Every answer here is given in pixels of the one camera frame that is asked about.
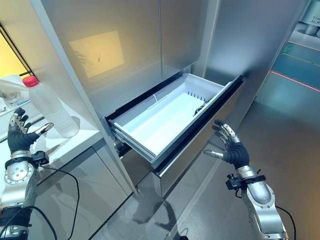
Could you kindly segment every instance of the white drawer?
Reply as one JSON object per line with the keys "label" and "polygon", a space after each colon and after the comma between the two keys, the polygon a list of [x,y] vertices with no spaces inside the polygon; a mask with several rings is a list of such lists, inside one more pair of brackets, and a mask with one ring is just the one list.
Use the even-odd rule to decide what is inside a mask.
{"label": "white drawer", "polygon": [[185,73],[108,121],[113,134],[156,170],[185,148],[242,83],[241,76],[222,86]]}

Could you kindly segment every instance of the plastic bottle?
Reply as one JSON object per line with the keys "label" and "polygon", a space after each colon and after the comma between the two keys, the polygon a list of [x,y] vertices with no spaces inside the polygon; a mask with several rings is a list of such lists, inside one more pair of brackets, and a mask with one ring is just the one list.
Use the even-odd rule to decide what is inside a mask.
{"label": "plastic bottle", "polygon": [[67,113],[52,90],[37,80],[27,76],[22,80],[29,89],[29,97],[35,108],[49,121],[64,138],[71,138],[79,131],[78,125]]}

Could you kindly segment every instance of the red bottle cap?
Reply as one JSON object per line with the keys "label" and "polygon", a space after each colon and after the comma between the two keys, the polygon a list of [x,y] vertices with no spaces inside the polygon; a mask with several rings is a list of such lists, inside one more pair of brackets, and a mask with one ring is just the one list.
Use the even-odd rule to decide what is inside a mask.
{"label": "red bottle cap", "polygon": [[22,82],[27,88],[31,88],[39,84],[39,81],[35,76],[27,76],[22,79]]}

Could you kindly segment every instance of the red laser line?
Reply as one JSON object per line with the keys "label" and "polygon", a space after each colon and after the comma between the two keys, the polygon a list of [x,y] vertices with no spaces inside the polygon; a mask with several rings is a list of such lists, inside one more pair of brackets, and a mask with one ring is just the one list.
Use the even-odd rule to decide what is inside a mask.
{"label": "red laser line", "polygon": [[309,86],[309,85],[304,84],[304,83],[302,83],[302,82],[300,82],[300,81],[294,80],[294,79],[292,79],[292,78],[290,78],[290,77],[287,77],[287,76],[285,76],[285,75],[282,75],[282,74],[280,74],[280,73],[278,73],[278,72],[276,72],[276,71],[271,71],[271,73],[276,74],[276,75],[278,75],[278,76],[280,76],[280,77],[283,77],[283,78],[285,78],[285,79],[291,80],[291,81],[293,81],[293,82],[295,82],[295,83],[297,83],[297,84],[301,84],[301,85],[303,85],[303,86],[305,86],[305,87],[307,87],[307,88],[313,89],[313,90],[315,90],[315,91],[317,91],[317,92],[320,92],[320,89],[317,89],[317,88],[315,88],[315,87]]}

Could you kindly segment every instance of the drawer front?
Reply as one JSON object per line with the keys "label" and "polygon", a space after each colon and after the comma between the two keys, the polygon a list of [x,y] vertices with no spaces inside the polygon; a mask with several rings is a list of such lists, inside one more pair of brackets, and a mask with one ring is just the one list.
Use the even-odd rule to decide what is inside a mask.
{"label": "drawer front", "polygon": [[153,171],[154,185],[156,192],[160,196],[165,196],[168,191],[174,187],[177,180],[182,177],[193,159],[214,134],[214,130],[212,129],[214,120],[225,119],[233,110],[242,88],[243,84],[171,162],[166,164],[163,168]]}

